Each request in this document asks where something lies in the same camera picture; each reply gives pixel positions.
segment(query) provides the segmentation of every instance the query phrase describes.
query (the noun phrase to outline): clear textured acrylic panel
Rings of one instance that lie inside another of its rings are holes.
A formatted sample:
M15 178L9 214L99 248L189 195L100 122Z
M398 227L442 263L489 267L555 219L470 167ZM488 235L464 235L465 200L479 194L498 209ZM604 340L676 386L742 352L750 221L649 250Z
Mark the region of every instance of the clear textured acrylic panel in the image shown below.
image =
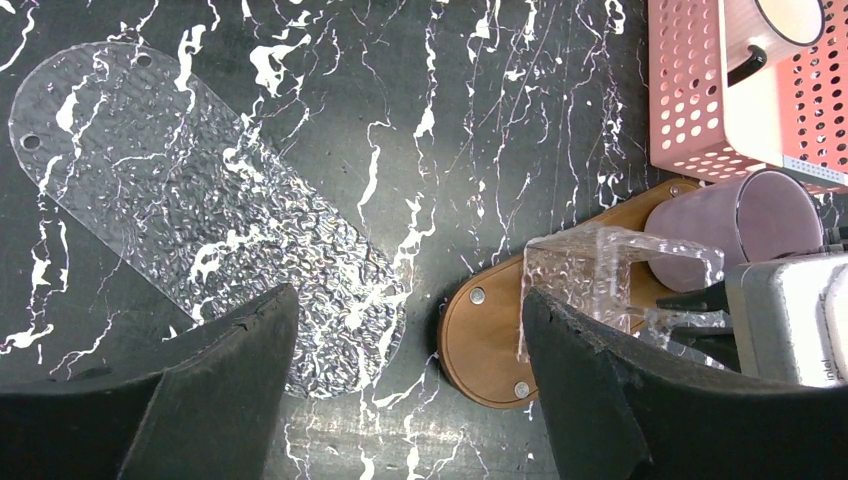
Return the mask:
M722 280L724 253L695 242L588 223L531 240L524 247L521 300L539 288L616 330L631 333L640 321L666 330L674 324L714 325L715 314L673 312L630 303L631 265L664 256L701 260L704 287ZM520 327L518 358L529 361Z

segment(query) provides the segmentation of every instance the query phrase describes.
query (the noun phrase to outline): wooden base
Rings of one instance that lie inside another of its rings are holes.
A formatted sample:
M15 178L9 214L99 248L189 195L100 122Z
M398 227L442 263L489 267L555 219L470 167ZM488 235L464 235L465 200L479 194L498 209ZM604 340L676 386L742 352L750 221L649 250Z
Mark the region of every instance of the wooden base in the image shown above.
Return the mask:
M590 221L641 231L657 205L697 188L690 180L669 180ZM538 396L530 364L516 358L523 260L523 255L516 255L470 278L439 321L439 361L445 375L463 395L487 407L522 407ZM672 294L645 262L632 266L630 284L631 303L639 306L656 306L657 298ZM482 303L471 301L476 288L485 295ZM634 331L639 328L641 324L633 326ZM528 387L524 398L516 396L520 382Z

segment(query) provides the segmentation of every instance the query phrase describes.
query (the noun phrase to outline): black mug handle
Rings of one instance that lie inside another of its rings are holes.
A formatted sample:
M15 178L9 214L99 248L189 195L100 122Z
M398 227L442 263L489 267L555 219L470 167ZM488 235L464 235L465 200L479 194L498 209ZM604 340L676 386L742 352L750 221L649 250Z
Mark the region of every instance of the black mug handle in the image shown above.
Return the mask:
M751 56L748 57L748 60L745 60L742 62L742 65L739 65L727 74L728 87L736 85L766 66L768 55L766 55L765 50L756 45L749 45L748 51L751 52Z

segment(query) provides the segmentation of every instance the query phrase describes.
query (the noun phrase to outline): black marble surface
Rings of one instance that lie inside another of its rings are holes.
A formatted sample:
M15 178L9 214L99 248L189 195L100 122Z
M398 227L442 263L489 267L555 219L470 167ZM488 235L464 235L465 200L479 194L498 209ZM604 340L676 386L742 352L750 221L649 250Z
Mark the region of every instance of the black marble surface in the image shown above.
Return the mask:
M0 0L0 112L62 49L112 40L176 58L198 25L192 72L411 292L382 376L284 400L266 476L556 478L538 405L462 397L439 372L435 326L471 274L667 177L647 166L643 3ZM252 61L280 45L299 46L282 64ZM268 68L285 70L277 88ZM39 209L6 132L0 160L0 382L67 378L192 325L70 215ZM843 202L821 200L838 222Z

